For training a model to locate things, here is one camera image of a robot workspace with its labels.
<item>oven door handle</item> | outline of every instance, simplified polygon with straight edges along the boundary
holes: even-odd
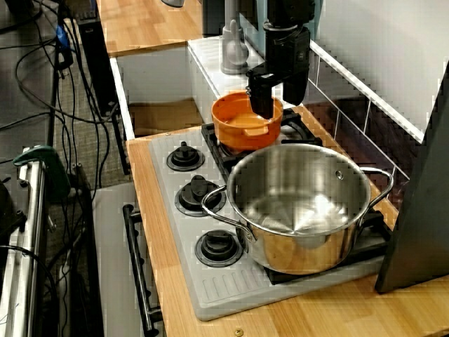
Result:
[[[155,337],[159,334],[159,330],[154,328],[154,323],[162,320],[161,308],[151,308],[148,298],[151,293],[147,289],[147,283],[143,273],[144,260],[140,257],[138,232],[135,230],[135,224],[142,222],[140,213],[133,213],[132,205],[123,206],[123,217],[125,219],[126,236],[128,237],[129,253],[131,257],[131,265],[133,266],[135,288],[138,295],[140,316],[145,337]]]

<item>pot handle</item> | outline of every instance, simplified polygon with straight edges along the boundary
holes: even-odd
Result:
[[[264,126],[263,128],[246,128],[243,133],[248,137],[256,137],[266,135],[268,131],[268,126]]]
[[[208,209],[208,207],[206,206],[206,202],[213,197],[214,195],[226,190],[226,185],[223,186],[219,186],[218,188],[216,188],[215,190],[213,190],[212,192],[209,192],[208,194],[206,194],[204,196],[204,198],[201,200],[201,208],[203,209],[203,211],[205,211],[210,217],[218,220],[218,221],[222,221],[223,223],[227,223],[228,225],[232,225],[236,228],[240,228],[241,230],[243,230],[246,233],[246,238],[249,240],[254,240],[256,241],[256,238],[253,234],[253,232],[243,223],[241,223],[240,221],[235,221],[229,218],[225,218],[224,216],[219,216],[216,213],[213,213],[210,209]]]
[[[369,203],[368,208],[366,210],[368,212],[372,207],[376,206],[379,203],[379,201],[384,199],[386,197],[386,195],[391,192],[391,189],[393,188],[393,184],[394,184],[394,178],[393,178],[392,174],[390,174],[389,172],[383,171],[379,168],[361,167],[360,169],[366,173],[378,173],[378,174],[382,174],[383,176],[386,176],[388,178],[387,188],[385,188],[385,190],[381,191],[381,193],[376,198],[371,200],[371,202]]]

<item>tile backsplash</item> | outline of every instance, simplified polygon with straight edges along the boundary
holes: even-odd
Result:
[[[389,201],[399,209],[420,144],[323,58],[311,51],[303,105],[359,166],[384,169],[395,177]],[[371,175],[380,189],[387,179]]]

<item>butcher block counter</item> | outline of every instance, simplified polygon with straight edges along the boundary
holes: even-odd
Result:
[[[161,0],[99,0],[98,9],[109,56],[183,46],[202,36],[201,4],[181,8]]]
[[[295,111],[324,146],[344,153],[309,111],[303,107]],[[148,150],[154,137],[164,134],[130,140],[127,146],[169,337],[232,337],[242,336],[241,332],[243,337],[413,337],[444,336],[449,331],[449,277],[379,295],[374,290],[377,275],[373,275],[213,321],[199,321]],[[376,193],[379,191],[373,187],[373,194]],[[397,210],[388,201],[380,203],[377,209],[393,228]]]

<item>orange pot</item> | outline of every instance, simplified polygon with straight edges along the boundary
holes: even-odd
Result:
[[[264,119],[251,110],[245,91],[230,93],[212,106],[212,119],[217,139],[238,150],[258,150],[272,144],[281,132],[283,106],[273,98],[273,118]]]

